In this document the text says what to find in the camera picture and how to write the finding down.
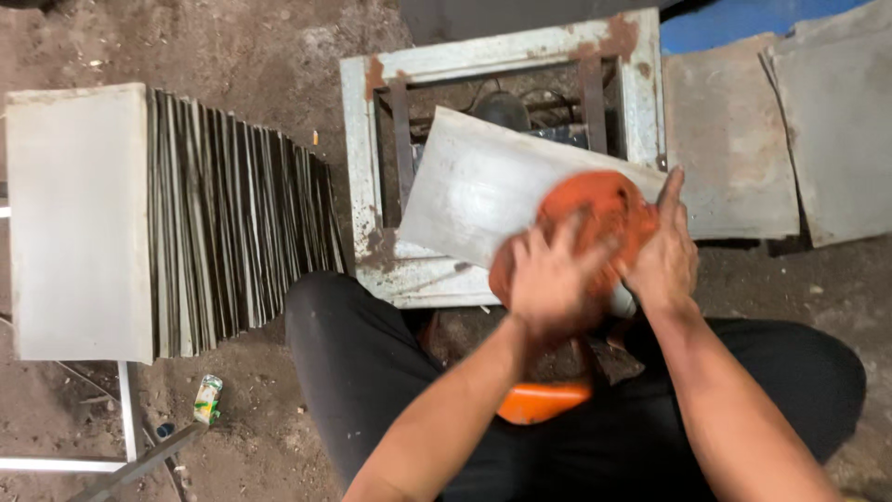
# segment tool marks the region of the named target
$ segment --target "rusty metal frame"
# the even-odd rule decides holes
[[[341,60],[359,282],[377,297],[404,308],[499,303],[487,285],[486,270],[400,241],[396,229],[384,227],[377,143],[377,90],[389,88],[393,93],[397,89],[391,102],[394,125],[398,126],[394,132],[401,197],[406,200],[411,186],[411,157],[408,161],[400,161],[399,152],[401,145],[410,142],[409,125],[398,121],[402,110],[406,110],[408,116],[408,100],[401,103],[400,98],[407,96],[405,88],[581,63],[584,113],[587,118],[603,117],[603,89],[600,84],[595,86],[592,76],[596,71],[600,74],[600,61],[607,58],[618,60],[619,112],[626,158],[633,163],[664,170],[663,82],[660,78],[657,9],[631,11],[606,20]],[[590,127],[592,149],[606,149],[602,127]]]

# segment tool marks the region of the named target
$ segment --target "blue surface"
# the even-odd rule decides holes
[[[843,13],[867,0],[718,0],[660,25],[663,54],[703,51],[773,31],[786,34],[797,21]]]

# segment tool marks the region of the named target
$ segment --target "person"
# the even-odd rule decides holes
[[[647,318],[624,340],[644,372],[544,423],[495,414],[531,361],[590,328],[584,285],[617,238],[573,256],[578,219],[550,246],[533,228],[511,311],[446,373],[355,280],[298,281],[286,336],[344,500],[840,500],[820,463],[855,430],[861,363],[800,324],[703,318],[682,183],[673,170],[659,230],[619,267]]]

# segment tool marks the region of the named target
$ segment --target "hand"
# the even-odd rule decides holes
[[[511,314],[529,329],[533,352],[590,328],[602,314],[586,295],[586,287],[619,249],[620,242],[616,237],[609,238],[574,256],[581,224],[581,213],[564,220],[551,246],[539,226],[514,243]]]
[[[697,245],[688,234],[688,209],[679,200],[683,183],[684,171],[676,167],[657,201],[659,229],[632,267],[617,267],[645,309],[690,298],[697,286]]]

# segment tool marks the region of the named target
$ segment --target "orange angle grinder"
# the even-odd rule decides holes
[[[587,294],[609,310],[610,297],[620,281],[615,265],[634,263],[641,247],[657,229],[657,209],[644,200],[638,187],[614,171],[577,174],[554,187],[539,204],[536,224],[550,243],[554,229],[576,211],[585,211],[574,252],[579,255],[609,235],[623,235],[623,245],[610,263],[589,282]],[[514,275],[512,242],[522,232],[506,239],[490,268],[490,289],[511,308],[511,278]],[[524,425],[544,422],[591,397],[589,382],[540,384],[519,383],[511,389],[499,409],[508,422]]]

